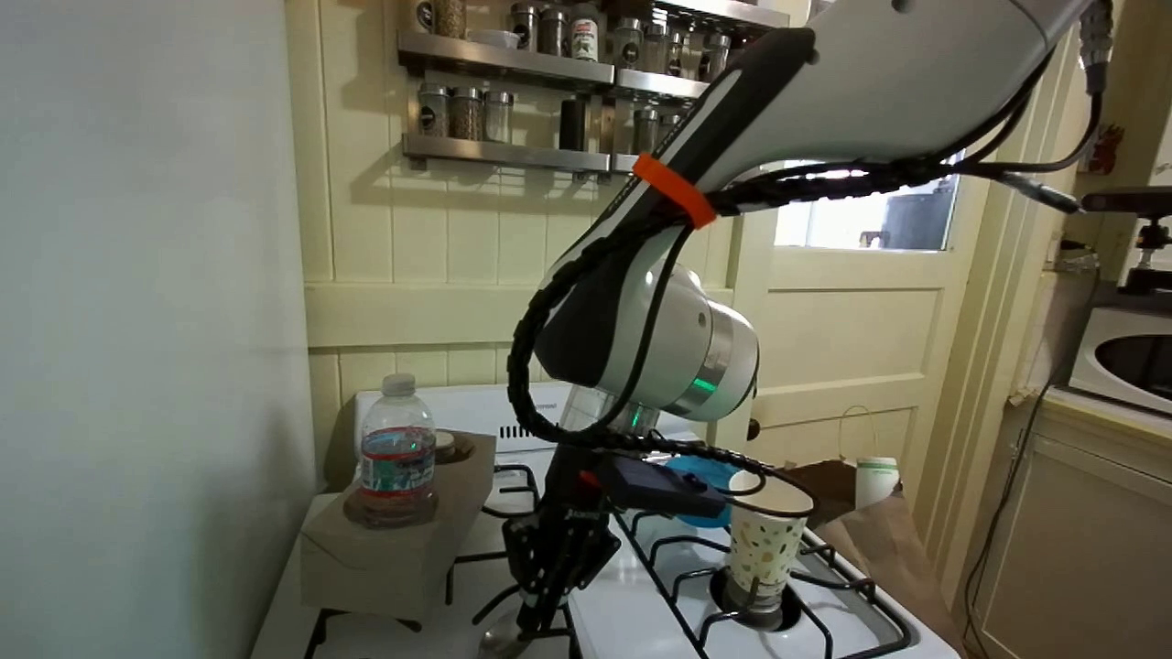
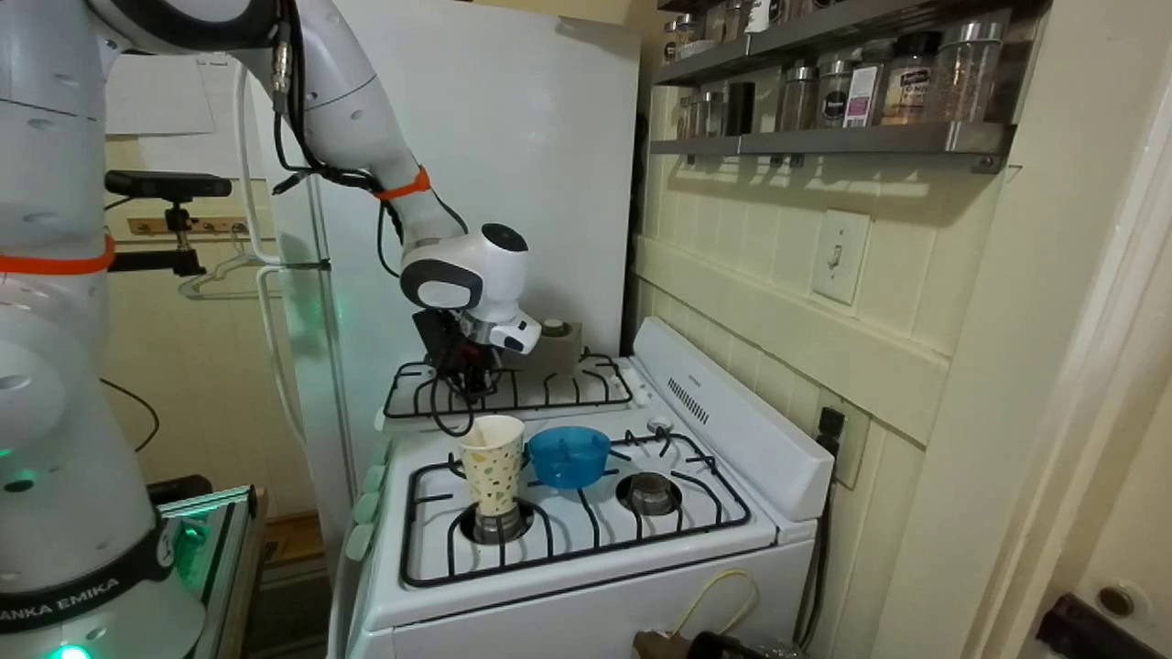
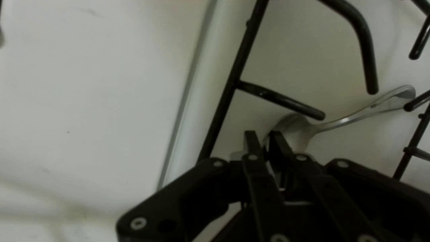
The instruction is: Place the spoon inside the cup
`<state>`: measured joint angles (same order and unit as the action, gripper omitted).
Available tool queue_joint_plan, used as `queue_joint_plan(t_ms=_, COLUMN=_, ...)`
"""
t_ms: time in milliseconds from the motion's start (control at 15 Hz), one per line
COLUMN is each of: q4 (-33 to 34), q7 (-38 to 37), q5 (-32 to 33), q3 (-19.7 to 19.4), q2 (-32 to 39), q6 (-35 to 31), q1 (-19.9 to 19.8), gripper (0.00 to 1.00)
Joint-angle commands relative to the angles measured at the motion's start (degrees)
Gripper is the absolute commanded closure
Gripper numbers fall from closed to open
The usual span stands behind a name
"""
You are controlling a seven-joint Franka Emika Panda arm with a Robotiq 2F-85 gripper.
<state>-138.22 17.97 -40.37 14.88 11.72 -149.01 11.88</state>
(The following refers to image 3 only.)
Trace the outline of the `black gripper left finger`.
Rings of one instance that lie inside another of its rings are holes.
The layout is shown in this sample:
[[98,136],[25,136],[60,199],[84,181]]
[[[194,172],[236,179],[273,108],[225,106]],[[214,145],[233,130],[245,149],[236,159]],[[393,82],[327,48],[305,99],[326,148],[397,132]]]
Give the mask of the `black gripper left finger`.
[[246,155],[242,165],[260,242],[292,242],[288,237],[283,198],[269,173],[257,133],[245,132]]

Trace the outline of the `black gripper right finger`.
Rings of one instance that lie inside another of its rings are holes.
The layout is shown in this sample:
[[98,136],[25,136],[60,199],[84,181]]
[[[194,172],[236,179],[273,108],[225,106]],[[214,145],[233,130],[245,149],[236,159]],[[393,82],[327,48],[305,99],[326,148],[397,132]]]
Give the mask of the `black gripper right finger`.
[[280,184],[287,196],[311,202],[320,211],[318,227],[324,237],[343,242],[387,242],[387,235],[371,224],[340,183],[309,156],[295,153],[280,132],[269,134],[269,157],[281,173]]

